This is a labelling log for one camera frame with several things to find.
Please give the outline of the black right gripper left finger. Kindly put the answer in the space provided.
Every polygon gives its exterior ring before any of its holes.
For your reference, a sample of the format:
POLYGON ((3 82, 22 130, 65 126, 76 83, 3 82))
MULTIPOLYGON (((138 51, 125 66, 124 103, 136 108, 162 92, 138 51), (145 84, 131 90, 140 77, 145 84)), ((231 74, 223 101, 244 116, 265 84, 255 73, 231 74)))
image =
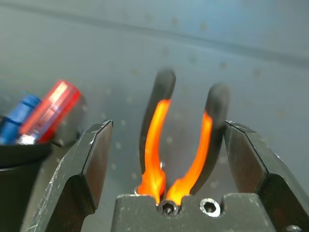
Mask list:
POLYGON ((26 232, 79 232, 94 214, 107 172, 113 121, 86 130, 57 165, 26 232))

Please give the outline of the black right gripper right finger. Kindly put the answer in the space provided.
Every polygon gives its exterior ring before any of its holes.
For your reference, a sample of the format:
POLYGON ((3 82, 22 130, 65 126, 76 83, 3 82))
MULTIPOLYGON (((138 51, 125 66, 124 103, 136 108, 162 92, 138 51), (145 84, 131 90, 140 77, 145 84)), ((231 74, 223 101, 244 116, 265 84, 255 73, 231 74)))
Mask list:
POLYGON ((226 121, 225 147, 231 173, 241 193, 255 193, 278 232, 309 230, 309 197, 292 172, 260 134, 226 121))

